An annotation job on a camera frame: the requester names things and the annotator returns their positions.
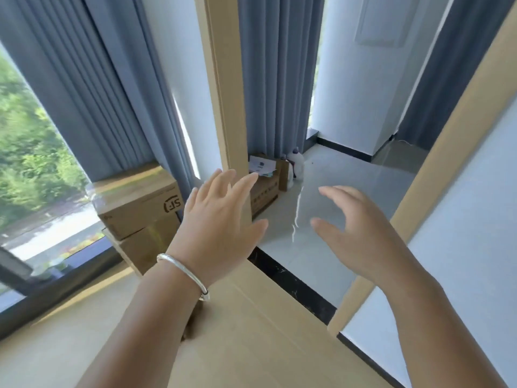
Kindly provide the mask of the person's left hand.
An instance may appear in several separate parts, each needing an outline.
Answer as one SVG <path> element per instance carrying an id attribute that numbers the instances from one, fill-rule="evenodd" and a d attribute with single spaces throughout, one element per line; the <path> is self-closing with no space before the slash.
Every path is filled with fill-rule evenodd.
<path id="1" fill-rule="evenodd" d="M 243 262 L 242 235 L 252 223 L 242 219 L 245 203 L 258 179 L 249 173 L 220 197 L 217 169 L 199 188 L 194 208 L 186 214 L 166 254 L 208 288 Z"/>

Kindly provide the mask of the person's right hand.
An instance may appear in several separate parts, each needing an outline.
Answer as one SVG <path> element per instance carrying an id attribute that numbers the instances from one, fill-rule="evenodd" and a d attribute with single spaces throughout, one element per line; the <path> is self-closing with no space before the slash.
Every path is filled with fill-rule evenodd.
<path id="1" fill-rule="evenodd" d="M 383 212 L 361 191 L 349 186 L 321 186 L 319 193 L 340 208 L 345 217 L 342 231 L 349 236 L 346 259 L 339 259 L 357 275 L 381 289 L 425 276 Z"/>

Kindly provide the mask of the person's left forearm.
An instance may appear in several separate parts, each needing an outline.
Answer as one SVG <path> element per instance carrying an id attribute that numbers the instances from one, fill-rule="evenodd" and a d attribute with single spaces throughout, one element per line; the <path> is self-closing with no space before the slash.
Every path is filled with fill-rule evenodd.
<path id="1" fill-rule="evenodd" d="M 76 388 L 167 388 L 184 329 L 202 295 L 192 276 L 159 260 Z"/>

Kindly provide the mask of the person's right forearm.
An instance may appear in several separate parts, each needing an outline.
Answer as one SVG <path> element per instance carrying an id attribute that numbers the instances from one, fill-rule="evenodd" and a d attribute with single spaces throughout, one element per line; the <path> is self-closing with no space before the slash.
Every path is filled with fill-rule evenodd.
<path id="1" fill-rule="evenodd" d="M 432 276 L 396 279 L 381 289 L 412 388 L 508 388 Z"/>

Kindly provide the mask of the printed cardboard box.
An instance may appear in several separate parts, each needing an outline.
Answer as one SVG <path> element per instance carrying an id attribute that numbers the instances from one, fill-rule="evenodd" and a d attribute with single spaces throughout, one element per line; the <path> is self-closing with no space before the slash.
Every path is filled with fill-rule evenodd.
<path id="1" fill-rule="evenodd" d="M 253 154 L 252 156 L 259 156 L 262 158 L 275 160 L 265 154 Z M 260 214 L 260 212 L 262 212 L 270 203 L 272 203 L 278 197 L 278 194 L 279 176 L 277 171 L 275 171 L 275 175 L 273 177 L 258 176 L 258 179 L 250 192 L 252 219 L 255 219 Z"/>

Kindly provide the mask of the white papers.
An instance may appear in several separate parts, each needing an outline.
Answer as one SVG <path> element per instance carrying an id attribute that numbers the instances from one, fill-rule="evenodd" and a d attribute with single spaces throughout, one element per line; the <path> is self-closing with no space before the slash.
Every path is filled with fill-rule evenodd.
<path id="1" fill-rule="evenodd" d="M 262 177 L 273 177 L 277 170 L 277 161 L 259 156 L 249 156 L 248 171 Z"/>

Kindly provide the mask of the black stone threshold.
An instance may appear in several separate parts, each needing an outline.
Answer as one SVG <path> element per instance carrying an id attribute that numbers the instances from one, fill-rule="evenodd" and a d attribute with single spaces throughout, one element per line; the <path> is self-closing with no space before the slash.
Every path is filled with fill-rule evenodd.
<path id="1" fill-rule="evenodd" d="M 337 310 L 329 301 L 259 247 L 254 248 L 248 260 L 321 322 L 328 325 Z"/>

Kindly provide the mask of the taped cardboard box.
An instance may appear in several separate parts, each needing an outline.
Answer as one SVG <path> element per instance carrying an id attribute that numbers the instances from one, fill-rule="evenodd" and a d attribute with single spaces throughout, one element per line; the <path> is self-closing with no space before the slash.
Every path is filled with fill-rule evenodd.
<path id="1" fill-rule="evenodd" d="M 100 221 L 117 241 L 184 206 L 177 180 L 158 163 L 90 183 L 86 193 Z"/>

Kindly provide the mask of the plain cardboard box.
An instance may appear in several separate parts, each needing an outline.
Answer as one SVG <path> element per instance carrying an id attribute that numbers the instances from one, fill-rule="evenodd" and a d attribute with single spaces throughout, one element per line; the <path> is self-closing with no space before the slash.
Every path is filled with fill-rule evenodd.
<path id="1" fill-rule="evenodd" d="M 166 252 L 179 226 L 180 221 L 175 216 L 158 220 L 122 241 L 117 241 L 107 228 L 102 233 L 123 260 L 142 277 L 156 264 L 157 256 Z"/>

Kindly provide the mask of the white plastic bottle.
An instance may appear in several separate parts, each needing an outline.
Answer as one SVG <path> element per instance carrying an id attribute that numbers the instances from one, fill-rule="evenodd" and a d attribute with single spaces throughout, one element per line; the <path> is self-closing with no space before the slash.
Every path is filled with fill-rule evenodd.
<path id="1" fill-rule="evenodd" d="M 305 159 L 298 147 L 287 155 L 287 159 L 293 167 L 293 179 L 299 182 L 303 181 L 305 170 Z"/>

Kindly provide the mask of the narrow blue curtain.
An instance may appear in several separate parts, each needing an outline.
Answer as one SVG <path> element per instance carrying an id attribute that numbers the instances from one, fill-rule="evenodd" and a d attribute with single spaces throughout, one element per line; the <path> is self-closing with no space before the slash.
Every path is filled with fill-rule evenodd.
<path id="1" fill-rule="evenodd" d="M 248 154 L 303 149 L 325 0 L 237 0 Z"/>

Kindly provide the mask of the wide blue curtain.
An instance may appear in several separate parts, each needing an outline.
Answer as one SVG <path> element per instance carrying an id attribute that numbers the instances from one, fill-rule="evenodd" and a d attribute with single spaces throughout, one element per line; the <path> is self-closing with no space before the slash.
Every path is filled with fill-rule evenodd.
<path id="1" fill-rule="evenodd" d="M 91 182 L 194 175 L 144 0 L 0 0 L 0 42 Z"/>

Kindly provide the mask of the dark blue curtain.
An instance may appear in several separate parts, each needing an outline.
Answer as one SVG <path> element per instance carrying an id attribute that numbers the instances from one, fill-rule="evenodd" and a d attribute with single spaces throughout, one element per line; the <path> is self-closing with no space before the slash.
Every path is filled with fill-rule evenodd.
<path id="1" fill-rule="evenodd" d="M 454 0 L 396 133 L 430 150 L 515 0 Z"/>

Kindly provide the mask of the wooden door frame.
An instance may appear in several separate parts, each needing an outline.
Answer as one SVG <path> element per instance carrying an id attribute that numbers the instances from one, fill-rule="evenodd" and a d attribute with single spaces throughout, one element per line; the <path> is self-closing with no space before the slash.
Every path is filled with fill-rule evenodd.
<path id="1" fill-rule="evenodd" d="M 224 170 L 248 174 L 237 0 L 194 0 Z M 391 224 L 408 243 L 517 94 L 517 1 L 471 78 Z"/>

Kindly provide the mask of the black window frame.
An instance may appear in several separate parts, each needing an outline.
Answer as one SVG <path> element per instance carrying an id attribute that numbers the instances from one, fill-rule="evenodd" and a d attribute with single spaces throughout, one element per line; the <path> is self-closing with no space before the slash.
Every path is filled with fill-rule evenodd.
<path id="1" fill-rule="evenodd" d="M 15 279 L 15 287 L 0 295 L 0 342 L 41 318 L 122 262 L 106 238 L 64 260 L 64 272 L 50 269 L 44 280 Z"/>

